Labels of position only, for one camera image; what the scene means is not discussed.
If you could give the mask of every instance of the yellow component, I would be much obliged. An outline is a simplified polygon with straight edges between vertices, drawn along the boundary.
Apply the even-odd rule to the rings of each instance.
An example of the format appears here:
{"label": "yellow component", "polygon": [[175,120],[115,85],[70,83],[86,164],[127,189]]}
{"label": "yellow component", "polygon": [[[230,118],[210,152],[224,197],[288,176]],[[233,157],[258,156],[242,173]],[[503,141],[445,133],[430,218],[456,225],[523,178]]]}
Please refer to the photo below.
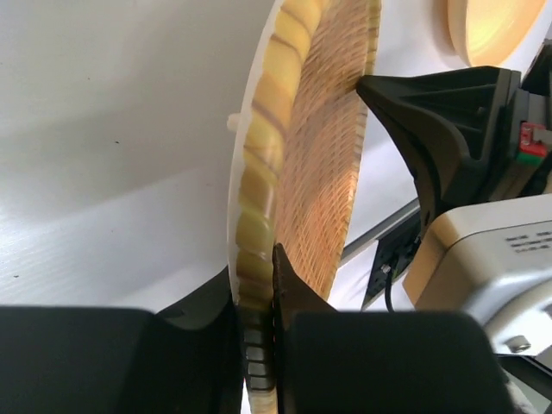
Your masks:
{"label": "yellow component", "polygon": [[329,7],[331,0],[317,0],[320,10],[324,11]]}
{"label": "yellow component", "polygon": [[240,203],[241,216],[235,232],[235,242],[242,250],[257,254],[264,260],[273,256],[274,230],[269,220],[249,203]]}
{"label": "yellow component", "polygon": [[276,128],[287,130],[292,118],[293,98],[272,76],[263,73],[255,89],[252,108],[261,112]]}
{"label": "yellow component", "polygon": [[275,175],[282,171],[284,137],[264,116],[252,111],[244,148],[259,157]]}
{"label": "yellow component", "polygon": [[255,254],[241,250],[236,259],[236,273],[243,279],[257,279],[269,285],[273,283],[273,263],[261,259]]}
{"label": "yellow component", "polygon": [[307,59],[311,49],[311,35],[303,24],[286,13],[278,13],[274,34],[295,47],[301,63]]}
{"label": "yellow component", "polygon": [[259,302],[259,304],[270,303],[273,300],[273,284],[255,282],[251,279],[240,279],[240,298],[241,305],[243,306],[243,300],[249,298],[251,301]]}
{"label": "yellow component", "polygon": [[266,314],[267,316],[270,315],[270,311],[273,305],[272,298],[261,299],[256,295],[253,295],[253,296],[247,295],[247,292],[249,292],[248,288],[246,288],[245,292],[242,294],[241,281],[240,281],[240,287],[238,288],[238,291],[240,292],[240,304],[239,304],[240,309],[247,309],[249,311],[258,311],[261,314]]}
{"label": "yellow component", "polygon": [[240,202],[251,204],[251,207],[267,218],[272,226],[278,177],[250,151],[245,150],[243,158],[246,167],[241,176]]}
{"label": "yellow component", "polygon": [[285,0],[281,10],[303,24],[312,37],[320,22],[322,7],[323,2],[317,0]]}
{"label": "yellow component", "polygon": [[282,88],[290,102],[293,101],[301,79],[302,61],[293,45],[280,43],[274,38],[268,42],[262,68],[264,74],[271,76]]}
{"label": "yellow component", "polygon": [[253,414],[277,414],[278,400],[276,396],[276,388],[270,391],[255,391],[248,392],[249,405]]}

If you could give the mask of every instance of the gray machine casing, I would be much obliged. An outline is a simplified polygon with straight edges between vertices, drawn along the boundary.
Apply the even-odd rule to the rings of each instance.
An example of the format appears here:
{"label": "gray machine casing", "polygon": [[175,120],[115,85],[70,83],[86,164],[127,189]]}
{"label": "gray machine casing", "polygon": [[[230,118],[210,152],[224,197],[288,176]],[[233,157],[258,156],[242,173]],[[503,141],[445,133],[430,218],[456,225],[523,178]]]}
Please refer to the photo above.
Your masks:
{"label": "gray machine casing", "polygon": [[539,354],[552,344],[552,194],[439,216],[403,286],[419,311],[470,314],[496,352]]}

